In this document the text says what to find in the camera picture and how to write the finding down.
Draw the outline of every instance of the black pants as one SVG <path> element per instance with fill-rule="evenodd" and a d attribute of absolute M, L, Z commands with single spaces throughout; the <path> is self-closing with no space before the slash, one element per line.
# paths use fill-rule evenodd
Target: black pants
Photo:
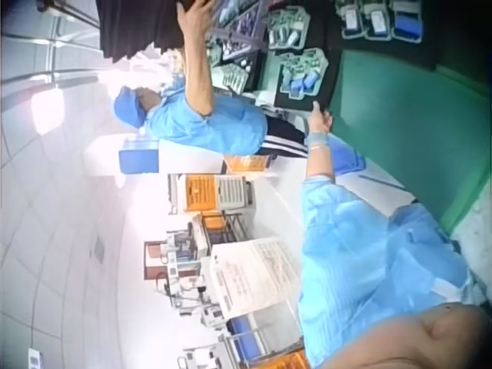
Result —
<path fill-rule="evenodd" d="M 287 158 L 307 158 L 304 132 L 288 121 L 267 115 L 267 136 L 256 155 L 277 155 Z"/>

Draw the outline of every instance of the floor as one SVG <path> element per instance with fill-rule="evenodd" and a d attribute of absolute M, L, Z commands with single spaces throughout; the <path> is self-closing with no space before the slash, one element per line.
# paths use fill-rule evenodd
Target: floor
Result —
<path fill-rule="evenodd" d="M 303 159 L 278 158 L 265 176 L 254 181 L 255 197 L 258 199 L 252 227 L 254 236 L 261 238 L 280 235 L 296 255 L 300 255 L 302 245 L 300 192 L 304 172 Z M 392 214 L 395 208 L 414 199 L 400 183 L 372 161 L 367 161 L 365 171 L 342 175 L 337 182 L 387 216 Z M 488 286 L 488 298 L 492 300 L 489 204 L 490 182 L 483 189 L 472 210 L 456 227 L 453 238 L 460 242 L 463 255 L 471 269 Z M 254 314 L 258 325 L 270 325 L 264 331 L 264 340 L 268 348 L 281 349 L 300 337 L 301 331 L 296 320 L 297 297 L 298 292 L 293 294 L 289 301 Z"/>

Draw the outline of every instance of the blue scrubs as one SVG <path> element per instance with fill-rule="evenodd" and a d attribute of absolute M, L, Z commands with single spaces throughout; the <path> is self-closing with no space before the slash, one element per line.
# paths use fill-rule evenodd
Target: blue scrubs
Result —
<path fill-rule="evenodd" d="M 254 155 L 267 134 L 260 108 L 216 94 L 213 113 L 202 117 L 189 106 L 183 88 L 165 93 L 162 103 L 148 113 L 146 126 L 157 138 L 224 155 Z"/>
<path fill-rule="evenodd" d="M 421 204 L 387 219 L 325 176 L 302 188 L 299 318 L 307 359 L 323 364 L 377 322 L 444 302 L 473 303 L 472 278 Z"/>

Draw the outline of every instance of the hand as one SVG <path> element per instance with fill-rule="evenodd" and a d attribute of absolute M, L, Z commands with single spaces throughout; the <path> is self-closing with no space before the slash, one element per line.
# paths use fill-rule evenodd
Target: hand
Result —
<path fill-rule="evenodd" d="M 324 133 L 327 135 L 333 124 L 333 117 L 327 111 L 321 111 L 320 105 L 317 101 L 314 101 L 313 111 L 307 120 L 307 124 L 309 125 L 309 132 Z"/>
<path fill-rule="evenodd" d="M 180 2 L 176 3 L 178 24 L 185 38 L 204 39 L 212 23 L 215 0 L 196 0 L 186 12 Z"/>

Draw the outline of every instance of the tiled ceiling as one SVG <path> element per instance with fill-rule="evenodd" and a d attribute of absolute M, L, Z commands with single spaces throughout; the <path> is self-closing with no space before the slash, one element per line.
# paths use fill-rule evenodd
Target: tiled ceiling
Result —
<path fill-rule="evenodd" d="M 76 5 L 95 16 L 94 3 Z M 86 176 L 83 153 L 95 137 L 123 128 L 95 74 L 62 76 L 63 106 L 46 101 L 36 113 L 49 125 L 65 111 L 47 132 L 36 127 L 32 110 L 33 86 L 44 82 L 4 83 L 51 65 L 47 45 L 4 35 L 50 38 L 54 21 L 32 0 L 16 2 L 2 19 L 0 367 L 25 368 L 34 347 L 46 368 L 121 369 L 116 286 L 128 191 L 114 178 Z M 84 30 L 66 20 L 59 25 L 62 35 Z M 97 37 L 80 42 L 98 45 Z M 56 69 L 108 66 L 91 50 L 63 47 L 53 56 Z"/>

